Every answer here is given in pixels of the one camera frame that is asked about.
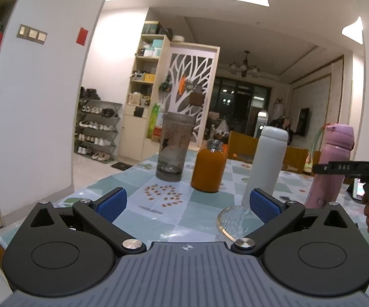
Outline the tablet with video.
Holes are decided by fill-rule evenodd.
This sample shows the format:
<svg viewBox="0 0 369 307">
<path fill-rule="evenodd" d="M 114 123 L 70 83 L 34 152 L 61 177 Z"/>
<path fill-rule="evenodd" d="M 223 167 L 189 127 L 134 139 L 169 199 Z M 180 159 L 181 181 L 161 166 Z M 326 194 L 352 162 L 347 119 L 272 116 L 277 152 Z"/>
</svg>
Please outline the tablet with video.
<svg viewBox="0 0 369 307">
<path fill-rule="evenodd" d="M 365 195 L 364 185 L 365 183 L 359 178 L 353 179 L 353 181 L 349 184 L 346 191 L 353 201 L 362 204 L 366 204 L 368 202 L 368 198 Z"/>
</svg>

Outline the cream shelf cabinet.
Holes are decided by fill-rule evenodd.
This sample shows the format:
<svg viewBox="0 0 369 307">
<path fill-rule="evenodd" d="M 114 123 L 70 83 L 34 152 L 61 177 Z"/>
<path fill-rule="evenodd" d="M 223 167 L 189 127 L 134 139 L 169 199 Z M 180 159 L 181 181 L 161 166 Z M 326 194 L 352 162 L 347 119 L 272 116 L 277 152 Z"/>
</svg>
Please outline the cream shelf cabinet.
<svg viewBox="0 0 369 307">
<path fill-rule="evenodd" d="M 159 102 L 159 86 L 167 76 L 171 41 L 157 20 L 143 25 L 129 78 L 118 156 L 141 161 L 157 152 L 150 124 Z"/>
</svg>

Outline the pink thermos bottle cap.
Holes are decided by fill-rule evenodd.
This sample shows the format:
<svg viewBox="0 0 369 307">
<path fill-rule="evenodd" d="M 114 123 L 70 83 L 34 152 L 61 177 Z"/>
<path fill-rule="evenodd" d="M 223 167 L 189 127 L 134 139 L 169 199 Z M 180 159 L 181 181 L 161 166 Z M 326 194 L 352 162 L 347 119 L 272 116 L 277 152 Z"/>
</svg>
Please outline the pink thermos bottle cap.
<svg viewBox="0 0 369 307">
<path fill-rule="evenodd" d="M 325 126 L 323 144 L 338 146 L 349 151 L 354 148 L 354 128 L 350 125 L 332 123 Z"/>
</svg>

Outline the pink thermos bottle body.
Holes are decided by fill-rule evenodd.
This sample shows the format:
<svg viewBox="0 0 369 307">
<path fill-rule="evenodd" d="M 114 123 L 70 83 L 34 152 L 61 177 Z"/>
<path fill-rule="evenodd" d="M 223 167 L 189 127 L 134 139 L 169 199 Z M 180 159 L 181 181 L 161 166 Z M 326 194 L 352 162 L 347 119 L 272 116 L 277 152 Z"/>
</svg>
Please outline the pink thermos bottle body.
<svg viewBox="0 0 369 307">
<path fill-rule="evenodd" d="M 330 161 L 349 161 L 350 153 L 354 146 L 348 148 L 325 144 L 322 147 L 319 164 L 327 164 Z M 324 208 L 328 203 L 336 201 L 343 175 L 318 175 L 314 176 L 305 206 L 308 209 Z"/>
</svg>

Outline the grey shoe rack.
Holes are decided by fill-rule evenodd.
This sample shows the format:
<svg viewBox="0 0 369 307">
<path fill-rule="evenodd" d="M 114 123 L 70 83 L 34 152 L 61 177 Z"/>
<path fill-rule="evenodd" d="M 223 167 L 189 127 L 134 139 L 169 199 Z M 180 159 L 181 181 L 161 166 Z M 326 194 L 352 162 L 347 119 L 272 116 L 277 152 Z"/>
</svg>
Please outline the grey shoe rack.
<svg viewBox="0 0 369 307">
<path fill-rule="evenodd" d="M 104 101 L 94 88 L 80 88 L 74 131 L 74 152 L 110 163 L 116 160 L 119 111 L 122 105 Z"/>
</svg>

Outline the orange juice glass bottle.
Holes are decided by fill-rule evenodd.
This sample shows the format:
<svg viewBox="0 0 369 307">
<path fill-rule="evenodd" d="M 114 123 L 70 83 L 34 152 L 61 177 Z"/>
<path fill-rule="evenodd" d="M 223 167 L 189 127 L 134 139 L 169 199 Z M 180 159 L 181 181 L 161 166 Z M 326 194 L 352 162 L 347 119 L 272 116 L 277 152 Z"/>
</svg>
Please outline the orange juice glass bottle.
<svg viewBox="0 0 369 307">
<path fill-rule="evenodd" d="M 211 139 L 197 154 L 191 186 L 205 193 L 217 193 L 225 171 L 227 155 L 220 140 Z"/>
</svg>

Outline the chandelier ceiling lamp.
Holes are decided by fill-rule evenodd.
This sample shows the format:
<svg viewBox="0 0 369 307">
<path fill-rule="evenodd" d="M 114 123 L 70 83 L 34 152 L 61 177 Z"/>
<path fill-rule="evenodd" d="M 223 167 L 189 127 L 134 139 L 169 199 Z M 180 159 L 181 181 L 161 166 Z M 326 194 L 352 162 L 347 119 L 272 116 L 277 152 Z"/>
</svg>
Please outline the chandelier ceiling lamp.
<svg viewBox="0 0 369 307">
<path fill-rule="evenodd" d="M 233 62 L 229 65 L 229 70 L 231 71 L 231 73 L 239 72 L 241 75 L 241 78 L 247 78 L 249 73 L 252 74 L 253 76 L 258 76 L 260 72 L 259 68 L 249 63 L 248 57 L 249 57 L 250 51 L 245 50 L 244 53 L 245 53 L 245 57 L 243 61 L 241 62 L 241 64 L 237 64 L 236 62 Z"/>
</svg>

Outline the grey transparent tumbler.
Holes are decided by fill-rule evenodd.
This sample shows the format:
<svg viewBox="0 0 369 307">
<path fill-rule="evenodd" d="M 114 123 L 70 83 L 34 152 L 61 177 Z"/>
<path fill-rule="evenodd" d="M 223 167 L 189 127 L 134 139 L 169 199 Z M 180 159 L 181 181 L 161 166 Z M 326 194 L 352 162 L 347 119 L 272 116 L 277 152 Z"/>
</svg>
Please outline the grey transparent tumbler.
<svg viewBox="0 0 369 307">
<path fill-rule="evenodd" d="M 167 182 L 181 180 L 195 122 L 195 116 L 175 112 L 164 114 L 156 170 L 156 176 L 160 180 Z"/>
</svg>

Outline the wall switch panel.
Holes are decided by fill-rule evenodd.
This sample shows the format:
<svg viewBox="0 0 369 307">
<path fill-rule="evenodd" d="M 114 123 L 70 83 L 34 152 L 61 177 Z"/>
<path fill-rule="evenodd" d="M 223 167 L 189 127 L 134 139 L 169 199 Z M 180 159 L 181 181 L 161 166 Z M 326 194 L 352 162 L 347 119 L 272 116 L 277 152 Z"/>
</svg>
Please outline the wall switch panel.
<svg viewBox="0 0 369 307">
<path fill-rule="evenodd" d="M 43 32 L 42 30 L 37 30 L 36 28 L 32 28 L 30 26 L 21 24 L 17 33 L 17 37 L 29 40 L 32 42 L 39 43 L 43 45 L 46 42 L 48 33 Z"/>
</svg>

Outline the clear glass plate gold rim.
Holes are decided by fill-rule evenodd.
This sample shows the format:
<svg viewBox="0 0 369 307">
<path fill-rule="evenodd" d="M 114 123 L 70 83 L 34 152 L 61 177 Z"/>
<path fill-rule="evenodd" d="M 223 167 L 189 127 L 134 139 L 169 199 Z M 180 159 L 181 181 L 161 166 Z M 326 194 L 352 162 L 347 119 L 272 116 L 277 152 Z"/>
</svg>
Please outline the clear glass plate gold rim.
<svg viewBox="0 0 369 307">
<path fill-rule="evenodd" d="M 262 225 L 263 222 L 258 216 L 242 205 L 223 209 L 216 219 L 218 232 L 230 244 L 250 234 Z"/>
</svg>

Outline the wooden chair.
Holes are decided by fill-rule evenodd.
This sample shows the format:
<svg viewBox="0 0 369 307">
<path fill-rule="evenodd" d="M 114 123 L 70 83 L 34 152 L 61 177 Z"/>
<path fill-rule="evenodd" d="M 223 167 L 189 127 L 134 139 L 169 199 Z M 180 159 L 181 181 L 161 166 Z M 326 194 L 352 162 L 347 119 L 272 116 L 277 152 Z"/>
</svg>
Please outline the wooden chair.
<svg viewBox="0 0 369 307">
<path fill-rule="evenodd" d="M 235 131 L 229 133 L 227 158 L 245 163 L 252 163 L 258 146 L 258 138 Z M 288 146 L 282 163 L 282 170 L 302 174 L 308 155 L 307 149 Z"/>
</svg>

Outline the white tree pattern screen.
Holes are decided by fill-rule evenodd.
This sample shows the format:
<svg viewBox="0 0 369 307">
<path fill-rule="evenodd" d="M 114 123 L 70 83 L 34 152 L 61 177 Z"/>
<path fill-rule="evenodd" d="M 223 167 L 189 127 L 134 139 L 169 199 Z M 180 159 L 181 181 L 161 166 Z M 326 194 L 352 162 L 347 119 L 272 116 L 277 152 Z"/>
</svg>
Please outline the white tree pattern screen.
<svg viewBox="0 0 369 307">
<path fill-rule="evenodd" d="M 203 143 L 220 48 L 171 42 L 167 56 L 159 59 L 162 79 L 155 85 L 155 101 L 166 112 L 195 117 L 191 143 Z"/>
</svg>

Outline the white thermos bottle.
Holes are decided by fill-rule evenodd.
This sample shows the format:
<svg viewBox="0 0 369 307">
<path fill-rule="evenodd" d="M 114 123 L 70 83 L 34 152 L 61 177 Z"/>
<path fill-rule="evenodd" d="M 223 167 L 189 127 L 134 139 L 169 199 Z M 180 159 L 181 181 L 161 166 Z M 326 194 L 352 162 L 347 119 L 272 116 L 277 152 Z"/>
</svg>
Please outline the white thermos bottle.
<svg viewBox="0 0 369 307">
<path fill-rule="evenodd" d="M 250 194 L 262 189 L 272 194 L 279 177 L 288 143 L 288 132 L 265 126 L 261 132 L 241 204 L 250 208 Z"/>
</svg>

